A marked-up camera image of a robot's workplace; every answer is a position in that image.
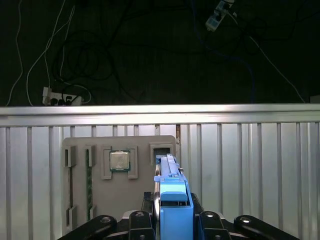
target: gray device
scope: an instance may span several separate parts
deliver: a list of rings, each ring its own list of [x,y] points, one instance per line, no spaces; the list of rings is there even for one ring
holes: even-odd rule
[[[62,232],[99,215],[122,219],[153,192],[155,156],[176,153],[173,136],[70,137],[62,143]]]

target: metal fence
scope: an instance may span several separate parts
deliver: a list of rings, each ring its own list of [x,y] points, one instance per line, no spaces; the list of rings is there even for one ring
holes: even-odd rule
[[[0,108],[0,239],[61,236],[64,138],[172,135],[206,210],[317,240],[319,122],[312,104]]]

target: blue cable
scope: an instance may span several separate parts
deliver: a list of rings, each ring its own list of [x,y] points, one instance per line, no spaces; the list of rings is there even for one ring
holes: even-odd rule
[[[217,50],[212,49],[212,48],[209,47],[208,45],[206,45],[206,44],[204,43],[204,41],[202,41],[202,39],[201,39],[201,37],[200,37],[200,34],[199,34],[199,32],[198,32],[197,26],[196,26],[195,0],[191,0],[191,7],[192,7],[192,12],[193,12],[193,30],[194,30],[194,33],[196,34],[197,38],[199,39],[200,43],[201,43],[202,45],[204,45],[205,48],[208,49],[210,52],[212,52],[212,53],[214,53],[214,54],[216,54],[216,55],[218,55],[218,56],[221,56],[221,57],[223,57],[223,58],[225,58],[225,59],[230,58],[230,59],[232,59],[232,60],[234,60],[234,61],[238,61],[238,62],[244,64],[244,65],[246,66],[246,68],[248,69],[248,71],[249,71],[249,73],[250,73],[250,75],[251,75],[251,79],[252,79],[252,88],[251,88],[251,97],[250,97],[250,99],[251,99],[251,103],[253,104],[253,103],[255,102],[255,91],[256,91],[256,90],[255,90],[255,82],[256,82],[256,80],[255,80],[254,72],[253,72],[250,64],[247,63],[246,61],[244,61],[242,58],[240,58],[240,57],[238,57],[238,56],[225,55],[225,54],[223,54],[223,53],[221,53],[221,52],[219,52],[219,51],[217,51]]]

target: metal bolt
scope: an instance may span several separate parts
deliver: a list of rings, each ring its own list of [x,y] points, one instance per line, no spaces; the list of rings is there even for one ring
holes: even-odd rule
[[[105,216],[104,218],[102,218],[102,219],[100,220],[100,222],[103,223],[103,224],[106,224],[106,223],[108,223],[108,222],[110,222],[110,221],[111,221],[111,219],[110,219],[110,217],[108,217],[108,216]]]
[[[142,216],[144,216],[144,213],[143,213],[142,211],[138,211],[138,212],[135,214],[135,216],[137,216],[137,217],[142,217]]]
[[[240,221],[243,222],[243,223],[245,223],[245,224],[248,224],[248,223],[251,222],[251,220],[250,220],[249,218],[244,217],[244,216],[240,218]]]
[[[213,218],[214,213],[211,212],[211,211],[207,211],[207,212],[205,213],[205,215],[206,215],[208,218]]]

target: electrical outlet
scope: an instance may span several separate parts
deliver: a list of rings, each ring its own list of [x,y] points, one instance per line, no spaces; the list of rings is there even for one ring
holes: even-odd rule
[[[42,103],[43,103],[43,105],[46,105],[46,106],[65,106],[71,102],[72,102],[71,106],[81,106],[83,99],[81,96],[77,97],[76,95],[64,93],[63,100],[64,101],[62,101],[62,94],[61,93],[52,92],[51,88],[48,88],[48,87],[43,88]]]
[[[223,19],[227,15],[227,12],[234,3],[235,0],[221,0],[219,2],[213,12],[213,15],[211,15],[205,23],[208,31],[214,32],[219,27],[220,23],[223,21]]]

